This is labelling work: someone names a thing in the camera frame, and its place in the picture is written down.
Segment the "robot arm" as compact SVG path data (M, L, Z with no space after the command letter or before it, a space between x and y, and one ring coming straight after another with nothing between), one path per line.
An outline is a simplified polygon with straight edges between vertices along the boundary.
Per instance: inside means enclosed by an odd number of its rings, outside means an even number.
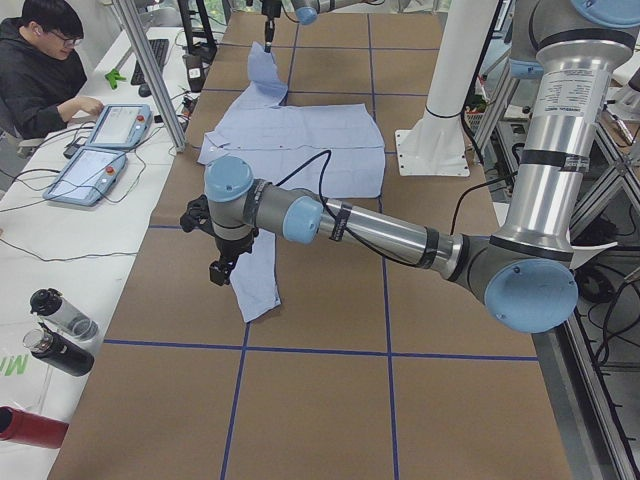
M357 0L293 0L291 5L297 22L310 25L320 14L349 7L356 4L378 5L381 1ZM270 53L276 29L275 19L281 16L283 2L280 0L266 0L261 2L261 13L266 17L264 29L264 52Z
M236 291L256 319L279 301L275 241L315 239L360 245L466 289L504 325L544 332L566 321L578 300L570 270L569 223L613 71L639 32L635 1L520 1L513 49L542 69L504 225L491 206L474 209L476 235L451 233L454 198L480 171L468 164L460 113L483 53L496 3L456 1L430 79L425 112L394 146L385 172L366 156L324 142L310 158L278 148L204 144L204 192L181 216L186 231L215 240L209 275Z

